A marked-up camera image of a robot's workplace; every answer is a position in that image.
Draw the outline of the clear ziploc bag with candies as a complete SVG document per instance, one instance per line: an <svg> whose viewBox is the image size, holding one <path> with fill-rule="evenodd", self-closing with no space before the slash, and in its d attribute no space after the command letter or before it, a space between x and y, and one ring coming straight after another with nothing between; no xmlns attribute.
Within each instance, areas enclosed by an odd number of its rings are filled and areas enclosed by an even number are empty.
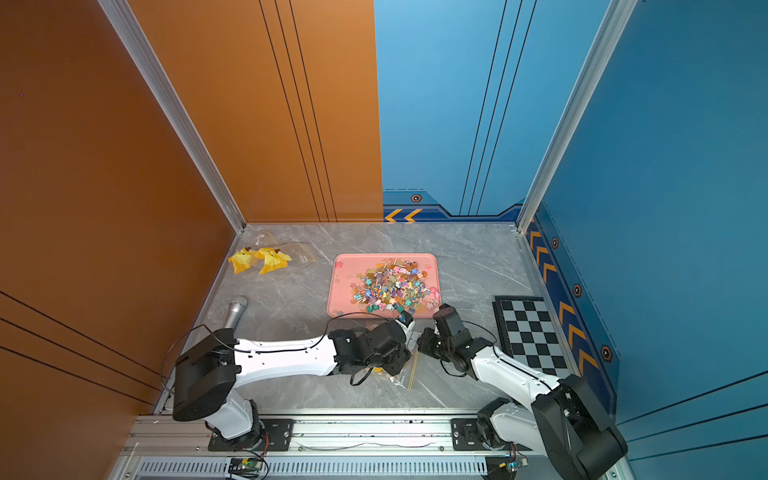
<svg viewBox="0 0 768 480"><path fill-rule="evenodd" d="M258 238L250 244L244 246L228 258L235 275L244 273L254 266L263 263L263 255L259 250L265 245L262 238Z"/></svg>

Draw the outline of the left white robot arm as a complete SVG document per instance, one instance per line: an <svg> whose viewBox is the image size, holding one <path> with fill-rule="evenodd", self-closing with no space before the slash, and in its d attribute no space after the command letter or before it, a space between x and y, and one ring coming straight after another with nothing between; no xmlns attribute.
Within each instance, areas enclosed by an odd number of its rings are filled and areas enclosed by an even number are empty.
<svg viewBox="0 0 768 480"><path fill-rule="evenodd" d="M261 448L266 427L256 402L244 398L240 387L301 375L345 375L358 386L377 368L397 375L411 357L412 331L408 313L382 318L372 329L337 329L295 341L237 339L230 327L212 331L176 361L172 418L202 421L211 432L211 451Z"/></svg>

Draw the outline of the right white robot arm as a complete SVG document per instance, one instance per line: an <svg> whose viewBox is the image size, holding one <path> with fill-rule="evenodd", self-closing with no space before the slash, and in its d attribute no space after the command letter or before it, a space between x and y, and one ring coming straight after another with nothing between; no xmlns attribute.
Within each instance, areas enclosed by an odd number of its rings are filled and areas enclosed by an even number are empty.
<svg viewBox="0 0 768 480"><path fill-rule="evenodd" d="M625 438L583 378L559 378L511 358L473 337L448 304L433 319L419 351L507 395L478 413L486 443L521 443L545 455L563 479L599 479L626 456Z"/></svg>

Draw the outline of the pink plastic tray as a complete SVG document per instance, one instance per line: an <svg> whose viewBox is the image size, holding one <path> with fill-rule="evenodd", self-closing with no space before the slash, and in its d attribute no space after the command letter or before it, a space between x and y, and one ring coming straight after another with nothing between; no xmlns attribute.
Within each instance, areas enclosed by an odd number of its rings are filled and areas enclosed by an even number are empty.
<svg viewBox="0 0 768 480"><path fill-rule="evenodd" d="M428 253L341 254L334 264L331 317L431 317L443 303L437 259Z"/></svg>

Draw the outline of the black white checkerboard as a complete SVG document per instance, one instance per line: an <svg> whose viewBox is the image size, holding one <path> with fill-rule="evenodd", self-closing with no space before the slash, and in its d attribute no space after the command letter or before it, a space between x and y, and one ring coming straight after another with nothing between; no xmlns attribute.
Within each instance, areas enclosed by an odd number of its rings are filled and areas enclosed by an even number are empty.
<svg viewBox="0 0 768 480"><path fill-rule="evenodd" d="M497 295L491 308L498 351L545 374L559 378L577 374L543 296Z"/></svg>

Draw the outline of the right green circuit board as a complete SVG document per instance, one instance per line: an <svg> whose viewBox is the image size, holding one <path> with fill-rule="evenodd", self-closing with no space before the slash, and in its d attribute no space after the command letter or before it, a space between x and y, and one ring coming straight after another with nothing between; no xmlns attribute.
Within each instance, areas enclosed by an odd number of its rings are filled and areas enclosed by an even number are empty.
<svg viewBox="0 0 768 480"><path fill-rule="evenodd" d="M518 471L529 466L529 461L526 458L486 457L485 464L484 480L515 480Z"/></svg>

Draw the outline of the green circuit board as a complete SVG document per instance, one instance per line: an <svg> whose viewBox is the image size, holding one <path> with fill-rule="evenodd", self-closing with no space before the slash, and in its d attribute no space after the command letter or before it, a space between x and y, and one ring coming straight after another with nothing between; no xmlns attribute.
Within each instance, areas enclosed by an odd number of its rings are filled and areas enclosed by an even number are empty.
<svg viewBox="0 0 768 480"><path fill-rule="evenodd" d="M486 457L485 464L484 480L515 480L518 471L529 466L529 461L526 458Z"/></svg>
<svg viewBox="0 0 768 480"><path fill-rule="evenodd" d="M268 467L255 457L231 458L227 468L229 479L261 479L268 473Z"/></svg>

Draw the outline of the silver microphone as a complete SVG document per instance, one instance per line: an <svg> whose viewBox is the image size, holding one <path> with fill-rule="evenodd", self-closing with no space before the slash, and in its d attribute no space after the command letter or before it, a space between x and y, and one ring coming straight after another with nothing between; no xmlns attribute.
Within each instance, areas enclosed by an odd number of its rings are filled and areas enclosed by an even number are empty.
<svg viewBox="0 0 768 480"><path fill-rule="evenodd" d="M247 306L248 299L243 296L238 296L231 300L228 306L228 312L223 327L235 330L244 312L246 311Z"/></svg>

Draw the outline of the left green circuit board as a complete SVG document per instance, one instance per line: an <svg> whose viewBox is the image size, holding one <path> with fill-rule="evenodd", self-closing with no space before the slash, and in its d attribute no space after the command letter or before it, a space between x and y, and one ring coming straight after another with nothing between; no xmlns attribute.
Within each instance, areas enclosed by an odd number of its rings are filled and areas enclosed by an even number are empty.
<svg viewBox="0 0 768 480"><path fill-rule="evenodd" d="M255 457L231 458L227 468L229 479L261 479L268 473L268 467Z"/></svg>

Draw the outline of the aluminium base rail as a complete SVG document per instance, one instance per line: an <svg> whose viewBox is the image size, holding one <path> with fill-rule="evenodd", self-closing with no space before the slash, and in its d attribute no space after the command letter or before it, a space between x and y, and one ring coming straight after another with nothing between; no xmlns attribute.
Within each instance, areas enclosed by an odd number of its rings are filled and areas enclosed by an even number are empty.
<svg viewBox="0 0 768 480"><path fill-rule="evenodd" d="M201 421L136 419L112 479L229 479L231 458L255 457L261 479L483 479L486 457L526 458L516 479L555 479L549 460L521 443L492 448L462 410L298 410L264 413L267 443L211 451Z"/></svg>

